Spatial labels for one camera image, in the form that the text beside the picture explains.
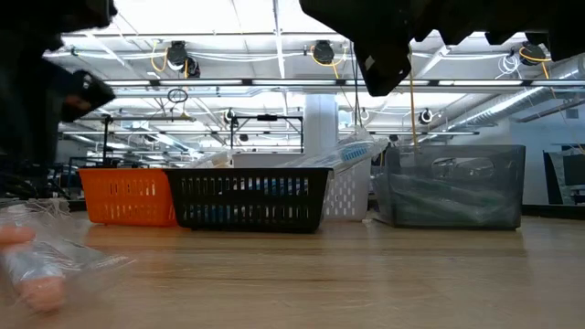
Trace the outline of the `long ceiling light bar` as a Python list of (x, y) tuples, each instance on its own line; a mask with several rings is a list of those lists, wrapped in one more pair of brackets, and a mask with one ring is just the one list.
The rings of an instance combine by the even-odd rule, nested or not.
[[(366, 87), (363, 80), (106, 80), (113, 87), (161, 87), (161, 86), (294, 86), (294, 87)], [(585, 87), (585, 80), (414, 80), (414, 86), (421, 87)]]

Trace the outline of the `silver ventilation duct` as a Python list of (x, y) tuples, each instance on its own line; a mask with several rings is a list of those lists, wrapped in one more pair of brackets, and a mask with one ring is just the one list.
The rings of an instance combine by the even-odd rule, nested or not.
[(552, 80), (524, 80), (522, 89), (516, 93), (502, 94), (485, 101), (461, 115), (456, 121), (445, 125), (440, 131), (435, 129), (425, 133), (429, 139), (467, 133), (472, 129), (497, 124), (503, 119), (552, 100), (561, 87), (585, 88), (585, 54), (572, 58), (569, 62), (553, 69)]

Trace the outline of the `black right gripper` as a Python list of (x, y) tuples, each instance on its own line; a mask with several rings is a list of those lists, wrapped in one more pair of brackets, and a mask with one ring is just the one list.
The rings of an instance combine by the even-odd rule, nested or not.
[(455, 46), (474, 32), (492, 45), (523, 33), (554, 61), (585, 54), (585, 0), (299, 0), (308, 16), (353, 42), (367, 91), (386, 96), (411, 71), (409, 44), (437, 30)]

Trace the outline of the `grey translucent plastic bin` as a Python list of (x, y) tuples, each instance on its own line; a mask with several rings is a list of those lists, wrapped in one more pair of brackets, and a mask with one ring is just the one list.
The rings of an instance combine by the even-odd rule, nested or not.
[(378, 202), (378, 220), (393, 228), (391, 201), (396, 196), (389, 187), (391, 175), (452, 182), (457, 186), (491, 189), (502, 193), (507, 202), (521, 205), (524, 193), (526, 147), (523, 145), (420, 145), (389, 147), (384, 153), (384, 169), (372, 183)]

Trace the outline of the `orange plastic basket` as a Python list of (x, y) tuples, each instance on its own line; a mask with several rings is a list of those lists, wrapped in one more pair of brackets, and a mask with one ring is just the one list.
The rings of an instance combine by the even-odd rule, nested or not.
[(161, 169), (80, 170), (89, 220), (96, 224), (175, 227), (170, 186)]

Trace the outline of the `white plastic basket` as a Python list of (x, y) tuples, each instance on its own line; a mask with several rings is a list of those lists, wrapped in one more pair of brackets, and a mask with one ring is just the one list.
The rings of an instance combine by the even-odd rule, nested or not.
[[(302, 154), (234, 154), (235, 168), (272, 167), (296, 161)], [(367, 214), (367, 201), (370, 187), (370, 167), (368, 161), (356, 164), (329, 184), (324, 202), (324, 220), (361, 221)]]

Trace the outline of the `black metal frame stand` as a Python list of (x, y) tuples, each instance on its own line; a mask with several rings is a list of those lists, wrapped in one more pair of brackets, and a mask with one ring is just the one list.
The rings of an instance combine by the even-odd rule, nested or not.
[[(243, 127), (249, 122), (277, 122), (285, 121), (292, 128), (292, 132), (289, 130), (277, 133), (276, 131), (261, 131), (260, 133), (243, 132)], [(296, 148), (300, 150), (302, 154), (305, 150), (304, 147), (304, 119), (302, 116), (291, 116), (291, 115), (277, 115), (277, 114), (258, 114), (258, 115), (234, 115), (229, 122), (229, 147), (234, 148), (234, 140), (236, 135), (241, 134), (253, 134), (253, 135), (286, 135), (297, 134), (300, 137), (300, 142), (296, 145)]]

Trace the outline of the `white square pillar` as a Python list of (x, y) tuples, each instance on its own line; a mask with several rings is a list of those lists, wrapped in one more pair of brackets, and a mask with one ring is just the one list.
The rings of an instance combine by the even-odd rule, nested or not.
[(338, 139), (338, 105), (334, 94), (307, 94), (303, 112), (305, 153), (317, 155)]

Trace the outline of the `black plastic basket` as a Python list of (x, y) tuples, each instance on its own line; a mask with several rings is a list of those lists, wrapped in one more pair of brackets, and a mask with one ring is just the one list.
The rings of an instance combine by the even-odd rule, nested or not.
[(333, 171), (322, 167), (166, 169), (182, 228), (313, 233)]

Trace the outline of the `orange white toothbrush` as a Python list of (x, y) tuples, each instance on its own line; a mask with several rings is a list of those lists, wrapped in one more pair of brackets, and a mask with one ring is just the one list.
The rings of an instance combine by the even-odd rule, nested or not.
[(0, 249), (0, 271), (16, 304), (51, 312), (113, 287), (134, 260), (87, 246), (90, 224), (74, 218), (64, 199), (29, 199), (0, 207), (0, 228), (32, 231), (25, 242)]
[(232, 150), (205, 155), (186, 165), (186, 168), (231, 168)]

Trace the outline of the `purple white toothbrush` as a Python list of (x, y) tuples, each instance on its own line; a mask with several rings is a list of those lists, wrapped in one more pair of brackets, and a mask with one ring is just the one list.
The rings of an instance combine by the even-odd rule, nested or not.
[(336, 173), (343, 172), (363, 161), (371, 160), (387, 146), (387, 140), (375, 139), (365, 128), (357, 127), (335, 146), (326, 148), (319, 154), (306, 154), (288, 163), (279, 164), (279, 167), (329, 168)]

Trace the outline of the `dark monitor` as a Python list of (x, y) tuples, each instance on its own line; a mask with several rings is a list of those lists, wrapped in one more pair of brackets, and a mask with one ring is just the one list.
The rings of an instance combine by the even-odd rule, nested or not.
[(575, 145), (544, 152), (545, 178), (550, 205), (585, 207), (585, 154)]

